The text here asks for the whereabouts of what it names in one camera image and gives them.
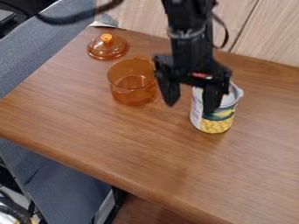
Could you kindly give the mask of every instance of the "can label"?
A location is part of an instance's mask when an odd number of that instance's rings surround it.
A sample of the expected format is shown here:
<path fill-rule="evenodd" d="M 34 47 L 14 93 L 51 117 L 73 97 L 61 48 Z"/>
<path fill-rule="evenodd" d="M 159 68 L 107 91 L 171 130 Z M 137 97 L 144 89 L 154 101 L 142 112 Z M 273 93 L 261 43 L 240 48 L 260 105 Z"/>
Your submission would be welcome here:
<path fill-rule="evenodd" d="M 229 130 L 233 125 L 237 102 L 226 108 L 218 108 L 213 113 L 204 113 L 202 93 L 202 89 L 193 88 L 190 113 L 191 123 L 197 129 L 211 134 L 223 133 Z"/>

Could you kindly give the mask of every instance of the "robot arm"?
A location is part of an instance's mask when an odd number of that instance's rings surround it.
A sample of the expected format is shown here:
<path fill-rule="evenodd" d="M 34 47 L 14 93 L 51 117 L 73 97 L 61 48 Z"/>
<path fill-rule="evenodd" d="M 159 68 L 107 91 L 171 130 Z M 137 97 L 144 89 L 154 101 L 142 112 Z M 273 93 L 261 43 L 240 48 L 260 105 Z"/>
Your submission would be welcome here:
<path fill-rule="evenodd" d="M 169 19 L 172 56 L 156 56 L 156 78 L 169 106 L 180 97 L 180 83 L 204 89 L 204 111 L 219 107 L 228 94 L 232 72 L 214 55 L 212 13 L 215 0 L 162 0 Z M 228 40 L 226 29 L 225 43 Z"/>

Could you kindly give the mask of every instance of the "wooden wall panel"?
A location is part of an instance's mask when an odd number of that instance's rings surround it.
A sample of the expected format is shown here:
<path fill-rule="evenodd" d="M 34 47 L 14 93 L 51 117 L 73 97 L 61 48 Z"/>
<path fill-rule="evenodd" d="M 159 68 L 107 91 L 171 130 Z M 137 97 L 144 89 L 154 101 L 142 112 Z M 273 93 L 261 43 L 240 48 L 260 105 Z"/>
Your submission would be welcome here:
<path fill-rule="evenodd" d="M 97 5 L 104 4 L 110 0 L 97 0 Z M 227 24 L 231 38 L 229 49 L 238 36 L 248 15 L 253 10 L 258 0 L 219 0 L 216 9 Z M 108 13 L 117 19 L 120 27 L 137 32 L 143 32 L 154 36 L 167 37 L 167 17 L 161 0 L 126 0 L 120 7 Z M 215 26 L 215 42 L 221 43 L 224 32 L 221 27 Z"/>
<path fill-rule="evenodd" d="M 299 67 L 298 24 L 298 0 L 260 0 L 233 52 Z"/>

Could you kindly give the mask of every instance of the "lid knob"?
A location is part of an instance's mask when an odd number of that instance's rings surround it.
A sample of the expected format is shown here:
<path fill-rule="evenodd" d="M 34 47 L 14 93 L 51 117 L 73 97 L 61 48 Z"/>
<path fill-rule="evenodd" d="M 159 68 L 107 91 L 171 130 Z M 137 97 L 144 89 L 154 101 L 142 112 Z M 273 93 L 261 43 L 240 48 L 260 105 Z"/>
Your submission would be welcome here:
<path fill-rule="evenodd" d="M 104 42 L 104 43 L 110 43 L 111 40 L 112 40 L 113 36 L 109 33 L 104 33 L 103 35 L 101 35 L 101 40 Z"/>

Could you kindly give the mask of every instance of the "transparent orange bowl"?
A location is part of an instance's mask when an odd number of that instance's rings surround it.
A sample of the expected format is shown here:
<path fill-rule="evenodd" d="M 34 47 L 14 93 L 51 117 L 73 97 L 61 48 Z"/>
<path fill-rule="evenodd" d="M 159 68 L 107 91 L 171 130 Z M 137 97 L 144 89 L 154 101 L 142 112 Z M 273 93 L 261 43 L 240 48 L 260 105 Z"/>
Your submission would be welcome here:
<path fill-rule="evenodd" d="M 113 97 L 127 106 L 142 106 L 157 98 L 155 67 L 147 59 L 124 59 L 108 71 Z"/>

